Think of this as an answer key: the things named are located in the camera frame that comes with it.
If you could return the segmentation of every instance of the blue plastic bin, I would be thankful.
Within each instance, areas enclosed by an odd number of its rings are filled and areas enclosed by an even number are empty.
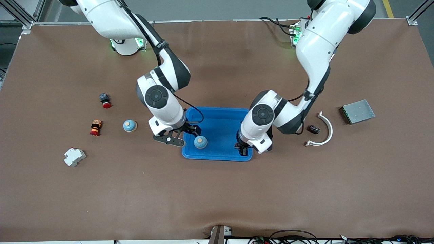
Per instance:
[[[182,155],[189,159],[208,159],[223,161],[249,161],[253,150],[249,148],[247,156],[241,156],[233,146],[237,142],[237,131],[241,121],[244,120],[248,109],[211,108],[198,107],[205,116],[205,120],[199,123],[202,129],[201,135],[207,138],[208,145],[204,149],[194,146],[194,136],[184,133],[185,147]],[[194,108],[189,108],[186,113],[188,121],[199,121],[201,114]]]

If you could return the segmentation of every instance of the yellow floor line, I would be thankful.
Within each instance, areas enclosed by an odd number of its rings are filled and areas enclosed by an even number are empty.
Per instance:
[[[394,18],[389,0],[383,0],[383,3],[384,3],[384,8],[386,9],[387,17]]]

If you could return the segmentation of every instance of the white c-shaped object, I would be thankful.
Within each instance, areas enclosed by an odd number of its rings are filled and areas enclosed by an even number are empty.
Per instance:
[[[325,141],[323,141],[323,142],[308,141],[306,143],[306,147],[309,146],[309,145],[312,145],[312,146],[321,146],[321,145],[324,145],[324,144],[328,143],[330,141],[330,139],[332,138],[333,127],[332,127],[332,124],[330,123],[330,121],[324,115],[322,115],[322,111],[319,112],[318,118],[322,119],[324,121],[324,123],[326,123],[327,128],[329,129],[329,135],[327,136],[327,139]]]

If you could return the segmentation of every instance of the robotic arm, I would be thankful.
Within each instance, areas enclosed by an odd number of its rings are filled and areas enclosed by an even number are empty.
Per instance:
[[[140,46],[135,41],[137,37],[150,43],[158,66],[137,80],[136,92],[154,115],[149,125],[155,140],[182,147],[184,141],[178,138],[180,132],[200,135],[200,128],[186,121],[185,111],[173,94],[188,85],[190,71],[145,18],[131,13],[123,0],[59,1],[84,14],[94,29],[109,38],[122,55],[131,55],[139,50]],[[178,136],[173,137],[173,132],[177,132]]]
[[[261,92],[252,102],[241,123],[235,147],[241,155],[247,148],[258,153],[271,150],[271,125],[283,134],[296,134],[330,73],[329,62],[346,33],[363,30],[374,18],[373,0],[307,0],[312,10],[309,20],[301,20],[295,38],[297,58],[306,71],[309,84],[298,105],[293,105],[274,91]]]

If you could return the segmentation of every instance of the blue ball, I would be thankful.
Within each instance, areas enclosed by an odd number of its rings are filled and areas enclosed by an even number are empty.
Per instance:
[[[208,140],[204,136],[198,136],[194,139],[194,146],[197,149],[204,149],[208,145]]]
[[[133,132],[137,129],[137,123],[134,120],[127,120],[124,122],[124,130],[126,132]]]

